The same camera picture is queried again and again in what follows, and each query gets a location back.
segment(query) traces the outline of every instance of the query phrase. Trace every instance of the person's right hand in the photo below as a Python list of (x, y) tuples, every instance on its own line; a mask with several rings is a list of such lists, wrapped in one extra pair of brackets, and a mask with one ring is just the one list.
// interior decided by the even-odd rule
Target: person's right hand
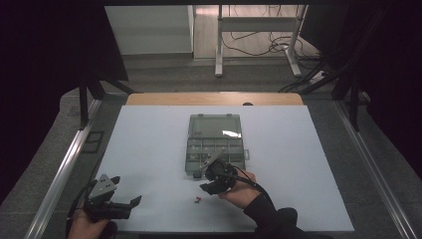
[[(244, 173), (246, 173), (252, 181), (257, 182), (255, 174), (245, 170), (236, 169), (238, 176), (247, 178)], [(235, 206), (245, 209), (261, 192), (258, 191), (255, 187), (243, 182), (236, 180), (235, 185), (228, 191), (221, 192), (218, 194), (218, 197), (221, 199), (226, 199), (229, 202), (233, 203)]]

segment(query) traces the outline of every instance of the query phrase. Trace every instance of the table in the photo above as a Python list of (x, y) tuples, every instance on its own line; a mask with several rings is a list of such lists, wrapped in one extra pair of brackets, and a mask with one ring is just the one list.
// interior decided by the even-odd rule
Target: table
[[(244, 107), (249, 102), (253, 107)], [(295, 207), (306, 231), (352, 231), (308, 108), (296, 94), (134, 94), (119, 114), (97, 177), (120, 176), (112, 200), (142, 195), (120, 231), (134, 233), (253, 232), (242, 210), (208, 195), (184, 171), (189, 116), (238, 114), (247, 170), (275, 206)], [(195, 203), (196, 196), (202, 198)]]

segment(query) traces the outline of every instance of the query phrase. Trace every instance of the gray floor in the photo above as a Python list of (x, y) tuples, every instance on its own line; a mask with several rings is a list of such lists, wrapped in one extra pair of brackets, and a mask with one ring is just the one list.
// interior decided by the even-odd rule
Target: gray floor
[[(132, 56), (124, 61), (129, 75), (125, 84), (140, 92), (276, 92), (295, 80), (289, 65), (280, 59), (226, 61), (221, 79), (213, 75), (213, 61), (195, 61), (186, 56)], [(84, 145), (43, 238), (64, 237), (70, 204), (101, 162), (112, 126), (126, 99), (120, 90), (104, 86), (108, 95), (92, 129), (92, 137), (101, 134), (103, 140), (100, 144)], [(355, 228), (351, 233), (328, 234), (334, 238), (401, 238), (330, 99), (331, 89), (332, 85), (327, 85), (303, 96)], [(24, 237), (79, 128), (79, 120), (78, 91), (71, 91), (62, 97), (61, 111), (31, 165), (1, 205), (0, 238)], [(421, 180), (364, 107), (359, 109), (359, 126), (415, 232), (422, 235)], [(117, 238), (137, 236), (120, 234)]]

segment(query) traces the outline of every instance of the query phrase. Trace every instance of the person's left hand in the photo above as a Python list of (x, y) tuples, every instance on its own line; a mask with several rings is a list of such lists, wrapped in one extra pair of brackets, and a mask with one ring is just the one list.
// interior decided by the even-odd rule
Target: person's left hand
[(83, 209), (79, 209), (74, 215), (68, 239), (98, 239), (108, 222), (108, 219), (102, 219), (94, 223)]

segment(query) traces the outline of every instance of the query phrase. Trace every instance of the hand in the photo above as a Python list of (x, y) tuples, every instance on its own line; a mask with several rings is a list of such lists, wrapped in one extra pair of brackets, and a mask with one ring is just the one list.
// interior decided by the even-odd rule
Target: hand
[(94, 223), (87, 213), (80, 209), (74, 215), (74, 222), (68, 239), (98, 239), (108, 222), (108, 219), (102, 219)]
[[(247, 178), (245, 176), (245, 174), (246, 174), (246, 175), (249, 176), (249, 178), (251, 178), (252, 181), (257, 182), (254, 173), (249, 172), (249, 171), (245, 171), (245, 170), (241, 171), (237, 168), (236, 168), (236, 170), (238, 172), (238, 176)], [(219, 193), (218, 197), (220, 197), (221, 199), (226, 199), (229, 202), (233, 203), (235, 206), (244, 209), (260, 193), (261, 192), (258, 191), (255, 187), (253, 187), (253, 186), (251, 186), (251, 185), (249, 185), (245, 182), (236, 180), (235, 185), (230, 190)]]

